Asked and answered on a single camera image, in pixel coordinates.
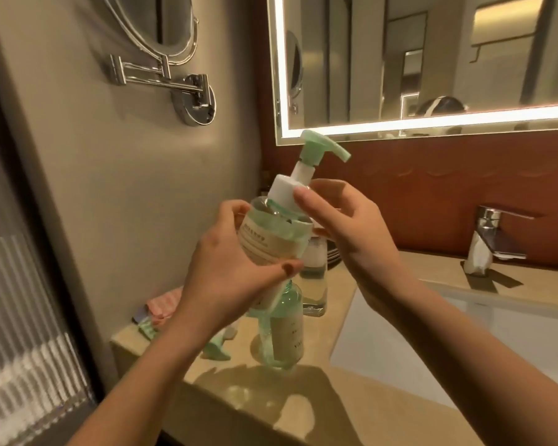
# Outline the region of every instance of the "left hand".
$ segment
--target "left hand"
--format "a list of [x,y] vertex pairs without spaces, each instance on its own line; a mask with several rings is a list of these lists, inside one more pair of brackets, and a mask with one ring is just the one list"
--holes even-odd
[[243,200],[221,203],[215,225],[201,237],[192,255],[171,321],[190,322],[203,340],[243,315],[262,291],[294,277],[303,267],[295,259],[269,266],[250,261],[236,233],[249,209]]

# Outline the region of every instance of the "hand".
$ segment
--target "hand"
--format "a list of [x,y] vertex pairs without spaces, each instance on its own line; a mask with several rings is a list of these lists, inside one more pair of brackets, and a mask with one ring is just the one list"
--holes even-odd
[[250,261],[236,233],[249,209],[250,204],[242,200],[221,203],[215,225],[192,255],[174,317],[193,323],[203,341],[243,315],[262,291],[294,277],[303,267],[301,260],[269,266]]
[[315,179],[310,189],[296,188],[293,198],[323,227],[317,233],[335,241],[365,295],[383,293],[389,278],[404,270],[379,207],[349,183]]

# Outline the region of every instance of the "stacked plates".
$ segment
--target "stacked plates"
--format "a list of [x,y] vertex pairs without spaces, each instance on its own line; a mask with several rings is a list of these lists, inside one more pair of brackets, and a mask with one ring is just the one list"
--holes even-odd
[[341,256],[337,246],[332,241],[327,241],[327,266],[332,269],[341,262]]

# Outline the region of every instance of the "forearm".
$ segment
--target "forearm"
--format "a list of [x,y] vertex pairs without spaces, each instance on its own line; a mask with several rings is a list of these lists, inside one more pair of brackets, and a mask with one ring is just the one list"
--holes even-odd
[[488,445],[558,445],[558,385],[407,273],[382,297],[393,325]]
[[174,319],[74,435],[68,446],[147,446],[156,442],[175,384],[206,339]]

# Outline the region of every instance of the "hair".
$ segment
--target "hair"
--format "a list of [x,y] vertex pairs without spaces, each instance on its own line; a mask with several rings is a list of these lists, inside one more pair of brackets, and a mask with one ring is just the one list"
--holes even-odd
[[417,117],[432,117],[439,114],[457,114],[462,113],[467,110],[467,107],[462,104],[458,99],[449,96],[443,96],[438,98],[431,98],[426,102],[422,103],[418,110],[415,112]]

